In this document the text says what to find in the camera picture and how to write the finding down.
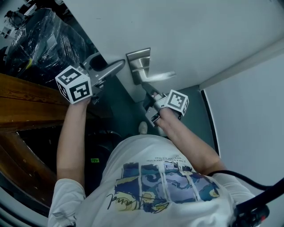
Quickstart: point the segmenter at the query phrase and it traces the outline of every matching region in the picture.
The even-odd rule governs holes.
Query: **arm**
[[[90,99],[69,105],[57,148],[57,180],[68,178],[84,187],[85,123]]]
[[[157,125],[164,130],[197,172],[206,175],[225,169],[217,153],[178,120],[170,109],[161,109],[160,116]]]

